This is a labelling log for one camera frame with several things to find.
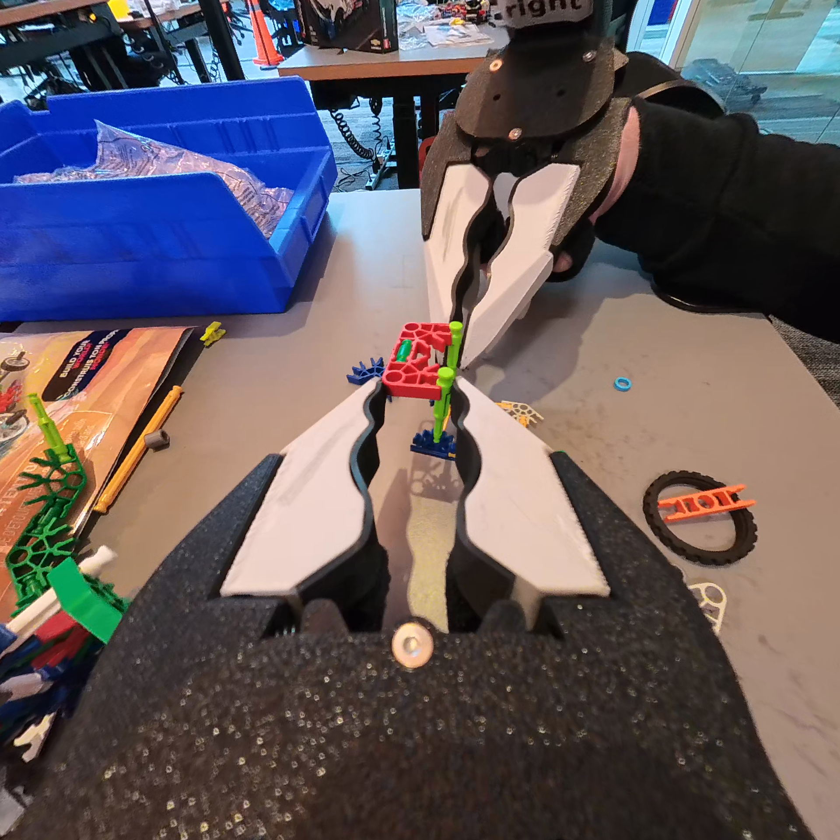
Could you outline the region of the person's right forearm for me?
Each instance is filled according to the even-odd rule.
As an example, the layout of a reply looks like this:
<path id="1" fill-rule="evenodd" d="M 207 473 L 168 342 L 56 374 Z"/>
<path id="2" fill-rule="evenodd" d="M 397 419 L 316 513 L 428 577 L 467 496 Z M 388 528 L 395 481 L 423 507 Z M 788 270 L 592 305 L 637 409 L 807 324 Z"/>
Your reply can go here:
<path id="1" fill-rule="evenodd" d="M 666 295 L 839 337 L 839 149 L 764 134 L 654 57 L 631 53 L 639 152 L 595 238 L 634 253 Z"/>

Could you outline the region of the orange ladder-shaped toy piece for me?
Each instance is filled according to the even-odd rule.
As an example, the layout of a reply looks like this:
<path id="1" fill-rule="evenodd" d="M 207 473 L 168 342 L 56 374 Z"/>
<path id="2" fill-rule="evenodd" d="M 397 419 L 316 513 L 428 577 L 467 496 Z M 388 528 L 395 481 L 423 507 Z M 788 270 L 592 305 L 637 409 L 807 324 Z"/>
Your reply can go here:
<path id="1" fill-rule="evenodd" d="M 666 524 L 687 522 L 719 514 L 732 515 L 756 504 L 752 499 L 741 499 L 744 485 L 721 486 L 697 490 L 677 497 L 659 498 L 655 509 Z"/>

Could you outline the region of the black treaded toy tyre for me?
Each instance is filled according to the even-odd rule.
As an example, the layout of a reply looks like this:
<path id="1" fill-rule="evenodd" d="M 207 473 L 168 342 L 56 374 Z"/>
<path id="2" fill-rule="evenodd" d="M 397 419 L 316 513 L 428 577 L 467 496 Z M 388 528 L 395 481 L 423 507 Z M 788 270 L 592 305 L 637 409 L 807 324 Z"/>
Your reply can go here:
<path id="1" fill-rule="evenodd" d="M 734 535 L 726 549 L 702 549 L 680 538 L 675 526 L 683 521 L 666 524 L 655 509 L 659 498 L 677 497 L 697 490 L 728 486 L 710 476 L 689 470 L 672 470 L 658 476 L 646 489 L 643 496 L 643 513 L 652 533 L 666 548 L 683 559 L 703 566 L 727 566 L 743 560 L 750 554 L 758 541 L 758 527 L 749 509 L 736 511 L 732 515 L 718 514 L 731 520 Z"/>

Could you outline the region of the blue plastic bin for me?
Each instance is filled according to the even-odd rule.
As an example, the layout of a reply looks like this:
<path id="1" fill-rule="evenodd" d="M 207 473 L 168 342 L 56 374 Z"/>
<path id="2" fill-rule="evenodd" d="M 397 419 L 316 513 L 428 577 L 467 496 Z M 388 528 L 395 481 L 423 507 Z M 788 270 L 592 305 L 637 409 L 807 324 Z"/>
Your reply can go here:
<path id="1" fill-rule="evenodd" d="M 96 121 L 249 170 L 292 196 L 266 238 L 214 173 L 15 183 L 88 166 Z M 283 312 L 337 180 L 299 77 L 2 105 L 2 320 Z"/>

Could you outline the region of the black cardboard box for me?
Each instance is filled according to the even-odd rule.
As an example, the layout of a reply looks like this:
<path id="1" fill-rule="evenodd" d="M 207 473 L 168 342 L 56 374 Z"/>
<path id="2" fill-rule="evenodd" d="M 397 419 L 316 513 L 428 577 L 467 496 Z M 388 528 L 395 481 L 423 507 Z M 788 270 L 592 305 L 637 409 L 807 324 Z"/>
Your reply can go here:
<path id="1" fill-rule="evenodd" d="M 387 54 L 399 49 L 395 1 L 296 1 L 303 42 Z"/>

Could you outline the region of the long yellow toy rod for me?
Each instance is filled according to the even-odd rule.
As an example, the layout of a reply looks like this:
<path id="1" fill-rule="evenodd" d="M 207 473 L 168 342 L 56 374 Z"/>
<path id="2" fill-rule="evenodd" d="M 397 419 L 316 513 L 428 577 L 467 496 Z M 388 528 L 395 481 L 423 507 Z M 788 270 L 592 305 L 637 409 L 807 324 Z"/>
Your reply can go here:
<path id="1" fill-rule="evenodd" d="M 122 489 L 137 469 L 144 454 L 149 451 L 144 446 L 144 435 L 153 432 L 156 429 L 163 428 L 165 421 L 174 410 L 176 404 L 180 401 L 182 395 L 183 388 L 179 385 L 173 386 L 167 393 L 161 405 L 156 409 L 150 421 L 146 424 L 140 436 L 132 445 L 125 459 L 115 470 L 109 483 L 100 493 L 96 503 L 92 507 L 92 511 L 101 515 L 108 512 L 113 502 L 119 497 Z"/>

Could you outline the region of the multicoloured toy model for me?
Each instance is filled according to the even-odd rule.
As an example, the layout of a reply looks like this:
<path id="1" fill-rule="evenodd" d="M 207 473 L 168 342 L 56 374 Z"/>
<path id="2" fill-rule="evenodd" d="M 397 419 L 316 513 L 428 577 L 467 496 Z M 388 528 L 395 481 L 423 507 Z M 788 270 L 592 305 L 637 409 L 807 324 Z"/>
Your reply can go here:
<path id="1" fill-rule="evenodd" d="M 45 592 L 2 625 L 2 761 L 35 760 L 56 720 L 68 718 L 130 601 L 100 579 L 107 547 L 47 573 Z"/>

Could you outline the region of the person's right hand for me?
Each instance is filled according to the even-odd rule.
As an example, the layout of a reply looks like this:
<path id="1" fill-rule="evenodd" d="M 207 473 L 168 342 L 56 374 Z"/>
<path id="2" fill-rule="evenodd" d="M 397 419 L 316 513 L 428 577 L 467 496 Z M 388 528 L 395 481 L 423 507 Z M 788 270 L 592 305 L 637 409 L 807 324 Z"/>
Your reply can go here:
<path id="1" fill-rule="evenodd" d="M 603 115 L 563 152 L 563 163 L 579 170 L 560 216 L 550 250 L 549 281 L 573 278 L 595 241 L 594 223 L 628 186 L 639 152 L 639 118 L 629 98 L 611 100 Z"/>

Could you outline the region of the red blue lime toy assembly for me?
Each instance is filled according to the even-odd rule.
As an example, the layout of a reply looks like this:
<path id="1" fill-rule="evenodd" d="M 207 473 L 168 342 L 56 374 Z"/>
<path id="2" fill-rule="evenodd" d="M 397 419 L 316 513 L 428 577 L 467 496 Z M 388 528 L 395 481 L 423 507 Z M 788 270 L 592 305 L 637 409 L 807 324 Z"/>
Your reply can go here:
<path id="1" fill-rule="evenodd" d="M 434 425 L 414 435 L 411 450 L 415 453 L 444 460 L 455 458 L 455 436 L 446 427 L 463 337 L 462 322 L 408 322 L 388 360 L 359 363 L 346 376 L 353 385 L 380 379 L 389 398 L 429 403 Z"/>

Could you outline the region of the clear plastic wrappers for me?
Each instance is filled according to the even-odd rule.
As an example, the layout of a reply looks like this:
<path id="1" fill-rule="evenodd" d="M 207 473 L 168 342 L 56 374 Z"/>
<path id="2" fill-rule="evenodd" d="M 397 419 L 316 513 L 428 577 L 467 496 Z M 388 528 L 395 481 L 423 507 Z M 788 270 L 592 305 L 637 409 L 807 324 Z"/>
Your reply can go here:
<path id="1" fill-rule="evenodd" d="M 397 35 L 400 49 L 405 50 L 484 46 L 491 42 L 486 30 L 460 17 L 435 20 L 398 19 Z"/>

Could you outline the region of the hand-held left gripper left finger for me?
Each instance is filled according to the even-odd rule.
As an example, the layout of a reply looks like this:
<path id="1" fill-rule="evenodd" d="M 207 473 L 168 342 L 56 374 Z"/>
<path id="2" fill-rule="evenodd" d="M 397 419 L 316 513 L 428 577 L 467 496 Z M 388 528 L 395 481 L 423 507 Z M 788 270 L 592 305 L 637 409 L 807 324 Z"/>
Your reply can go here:
<path id="1" fill-rule="evenodd" d="M 387 558 L 369 487 L 385 397 L 381 380 L 366 382 L 283 449 L 221 596 L 329 599 L 350 615 L 381 598 Z"/>

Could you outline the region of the cream fan-shaped connector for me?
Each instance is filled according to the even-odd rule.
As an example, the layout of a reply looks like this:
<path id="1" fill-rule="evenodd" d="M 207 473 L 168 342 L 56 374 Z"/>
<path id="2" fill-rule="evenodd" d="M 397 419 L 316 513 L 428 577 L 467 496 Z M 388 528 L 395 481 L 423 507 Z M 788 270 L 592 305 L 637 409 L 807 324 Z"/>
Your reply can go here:
<path id="1" fill-rule="evenodd" d="M 719 636 L 728 605 L 726 592 L 719 584 L 711 581 L 688 584 L 687 589 L 694 597 L 703 616 L 708 620 L 713 633 Z"/>

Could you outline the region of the lime toy rod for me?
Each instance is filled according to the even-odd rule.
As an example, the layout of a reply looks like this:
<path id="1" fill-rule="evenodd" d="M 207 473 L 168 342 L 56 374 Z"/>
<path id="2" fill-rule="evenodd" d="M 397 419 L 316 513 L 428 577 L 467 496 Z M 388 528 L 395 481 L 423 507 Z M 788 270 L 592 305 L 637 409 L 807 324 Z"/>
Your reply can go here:
<path id="1" fill-rule="evenodd" d="M 55 454 L 60 464 L 68 464 L 72 460 L 69 448 L 63 441 L 41 398 L 36 393 L 29 393 L 27 399 L 35 412 L 38 427 L 47 443 L 47 449 Z"/>

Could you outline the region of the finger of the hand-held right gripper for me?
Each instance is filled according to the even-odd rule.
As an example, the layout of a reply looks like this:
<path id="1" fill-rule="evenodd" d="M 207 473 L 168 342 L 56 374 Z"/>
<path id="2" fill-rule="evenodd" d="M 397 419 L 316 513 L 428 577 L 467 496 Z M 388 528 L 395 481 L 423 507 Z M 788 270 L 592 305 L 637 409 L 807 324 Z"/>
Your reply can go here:
<path id="1" fill-rule="evenodd" d="M 432 322 L 469 325 L 480 297 L 480 241 L 489 223 L 490 192 L 489 178 L 473 164 L 446 169 L 423 247 Z"/>
<path id="2" fill-rule="evenodd" d="M 488 287 L 474 306 L 461 355 L 469 367 L 528 308 L 553 267 L 551 244 L 581 168 L 551 163 L 521 178 L 509 200 L 507 237 L 488 265 Z"/>

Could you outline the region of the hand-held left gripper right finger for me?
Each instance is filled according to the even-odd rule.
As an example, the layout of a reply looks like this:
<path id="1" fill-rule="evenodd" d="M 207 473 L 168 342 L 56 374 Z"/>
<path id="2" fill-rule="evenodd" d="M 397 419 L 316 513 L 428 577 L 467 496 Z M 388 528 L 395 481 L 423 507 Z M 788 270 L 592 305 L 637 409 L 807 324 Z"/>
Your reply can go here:
<path id="1" fill-rule="evenodd" d="M 536 617 L 550 597 L 608 597 L 550 447 L 468 381 L 451 396 L 463 493 L 448 574 L 460 601 L 479 617 L 506 600 Z"/>

